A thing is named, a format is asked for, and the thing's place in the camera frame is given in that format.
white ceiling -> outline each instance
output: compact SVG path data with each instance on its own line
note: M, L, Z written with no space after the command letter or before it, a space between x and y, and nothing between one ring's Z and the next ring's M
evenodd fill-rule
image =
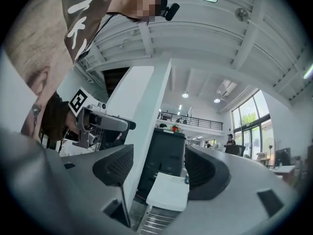
M288 107L308 89L309 81L302 77L312 63L313 49L283 0L168 2L180 4L171 22L157 17L146 26L114 17L83 62L87 73L103 83L100 71L151 65L170 51L173 66L166 93L188 91L213 102L224 79L238 84L227 101L214 106L217 111L228 109L247 89L259 88ZM245 23L234 15L240 7L249 12Z

